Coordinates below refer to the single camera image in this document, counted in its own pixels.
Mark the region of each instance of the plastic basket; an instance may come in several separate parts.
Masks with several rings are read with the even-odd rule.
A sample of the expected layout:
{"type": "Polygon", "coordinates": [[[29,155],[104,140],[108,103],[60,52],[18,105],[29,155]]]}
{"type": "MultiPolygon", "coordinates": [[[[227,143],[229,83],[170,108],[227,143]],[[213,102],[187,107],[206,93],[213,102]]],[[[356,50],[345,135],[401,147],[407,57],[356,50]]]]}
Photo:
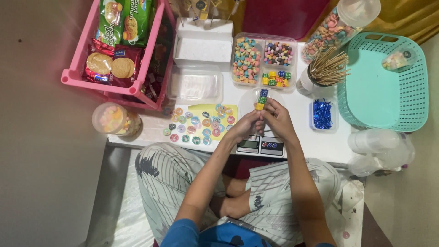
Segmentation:
{"type": "MultiPolygon", "coordinates": [[[[161,105],[166,95],[166,87],[167,81],[165,80],[162,84],[162,90],[160,91],[160,95],[157,99],[157,102],[152,101],[146,95],[140,92],[140,88],[145,82],[145,78],[147,75],[149,62],[152,56],[152,52],[154,50],[155,41],[157,39],[158,29],[160,27],[160,22],[162,21],[162,16],[164,11],[171,22],[173,29],[175,29],[175,19],[172,14],[171,6],[168,0],[158,0],[157,8],[154,17],[154,22],[152,24],[151,32],[148,38],[148,44],[145,48],[145,54],[143,56],[142,64],[140,65],[139,74],[137,76],[137,80],[134,81],[134,84],[131,87],[115,87],[110,85],[103,85],[98,83],[92,83],[87,81],[82,81],[81,75],[84,71],[84,65],[87,59],[88,46],[91,43],[91,39],[96,36],[96,30],[99,23],[99,2],[100,0],[94,0],[91,5],[90,12],[87,17],[87,21],[85,22],[84,29],[82,31],[81,37],[79,38],[78,45],[76,47],[75,54],[73,55],[72,62],[68,69],[64,69],[61,75],[61,82],[66,85],[82,87],[86,89],[86,91],[91,94],[101,98],[106,102],[113,102],[120,105],[133,106],[144,109],[152,109],[161,111],[161,105]],[[141,100],[144,104],[131,102],[124,99],[121,99],[120,95],[132,95],[141,100]]],[[[166,71],[172,66],[172,51],[169,54],[169,60],[167,64],[166,71]]]]}
{"type": "Polygon", "coordinates": [[[348,46],[351,75],[338,85],[338,108],[350,124],[410,132],[428,116],[428,77],[424,52],[412,40],[365,32],[348,46]],[[417,53],[415,64],[388,71],[381,61],[401,46],[417,53]]]}

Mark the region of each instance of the person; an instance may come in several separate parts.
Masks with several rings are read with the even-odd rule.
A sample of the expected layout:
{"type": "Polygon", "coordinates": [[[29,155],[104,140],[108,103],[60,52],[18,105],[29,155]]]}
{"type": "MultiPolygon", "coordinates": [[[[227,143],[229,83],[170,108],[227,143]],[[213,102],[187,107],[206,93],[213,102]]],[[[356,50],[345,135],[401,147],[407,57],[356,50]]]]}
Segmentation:
{"type": "Polygon", "coordinates": [[[339,175],[326,162],[305,159],[288,110],[273,99],[243,116],[212,154],[157,143],[139,153],[135,167],[161,247],[336,245],[325,209],[339,175]],[[248,180],[221,174],[232,148],[256,131],[263,134],[265,123],[281,138],[288,160],[250,169],[248,180]]]}

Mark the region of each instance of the colorful candy cube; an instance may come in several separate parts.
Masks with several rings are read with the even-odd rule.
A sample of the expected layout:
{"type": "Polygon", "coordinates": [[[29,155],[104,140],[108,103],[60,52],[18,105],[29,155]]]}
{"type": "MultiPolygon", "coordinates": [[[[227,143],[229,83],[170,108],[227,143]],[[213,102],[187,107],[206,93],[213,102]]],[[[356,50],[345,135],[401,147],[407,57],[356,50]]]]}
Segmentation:
{"type": "Polygon", "coordinates": [[[268,89],[261,89],[261,92],[259,95],[261,97],[267,97],[268,96],[268,89]]]}
{"type": "Polygon", "coordinates": [[[267,97],[259,97],[258,99],[258,103],[260,104],[265,104],[266,101],[267,101],[267,97]]]}
{"type": "Polygon", "coordinates": [[[264,109],[264,104],[257,103],[255,109],[261,111],[262,109],[264,109]]]}

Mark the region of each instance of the white styrofoam box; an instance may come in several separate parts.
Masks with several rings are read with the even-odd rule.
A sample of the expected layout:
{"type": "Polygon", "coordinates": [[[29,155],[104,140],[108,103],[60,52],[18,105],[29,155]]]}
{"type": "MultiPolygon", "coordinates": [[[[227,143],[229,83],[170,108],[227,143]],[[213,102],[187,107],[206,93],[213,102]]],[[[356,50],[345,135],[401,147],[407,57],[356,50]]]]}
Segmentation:
{"type": "Polygon", "coordinates": [[[233,22],[224,20],[177,20],[173,59],[177,65],[216,65],[221,71],[230,70],[233,22]]]}

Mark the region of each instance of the pink shelf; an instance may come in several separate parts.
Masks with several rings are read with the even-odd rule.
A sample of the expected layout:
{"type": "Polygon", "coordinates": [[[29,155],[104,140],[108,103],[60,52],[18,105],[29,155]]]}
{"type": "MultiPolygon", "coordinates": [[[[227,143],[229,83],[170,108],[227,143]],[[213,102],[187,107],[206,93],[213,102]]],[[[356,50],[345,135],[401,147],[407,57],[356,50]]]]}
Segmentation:
{"type": "MultiPolygon", "coordinates": [[[[140,88],[145,82],[149,62],[151,60],[152,52],[154,50],[155,40],[157,39],[158,29],[160,27],[160,22],[162,21],[163,12],[165,10],[174,30],[173,42],[175,40],[175,18],[172,14],[172,9],[168,0],[158,0],[154,22],[152,24],[148,44],[146,45],[143,61],[139,69],[139,74],[137,75],[137,80],[135,80],[134,84],[128,88],[102,85],[81,80],[85,62],[88,56],[88,47],[91,44],[92,38],[94,38],[96,35],[96,30],[99,24],[99,2],[100,0],[94,0],[91,6],[90,13],[88,14],[87,21],[78,42],[78,46],[76,47],[75,54],[73,55],[72,63],[70,64],[70,68],[64,69],[64,71],[62,72],[61,82],[66,85],[87,88],[88,91],[91,92],[91,94],[98,96],[106,102],[115,102],[121,105],[160,111],[162,109],[162,102],[165,99],[166,95],[167,80],[163,81],[162,90],[160,91],[157,103],[142,94],[140,92],[140,88]],[[123,99],[114,99],[108,96],[109,93],[133,95],[145,104],[130,102],[123,99]]],[[[171,50],[169,54],[168,65],[166,67],[166,74],[173,64],[172,54],[173,51],[171,50]]]]}

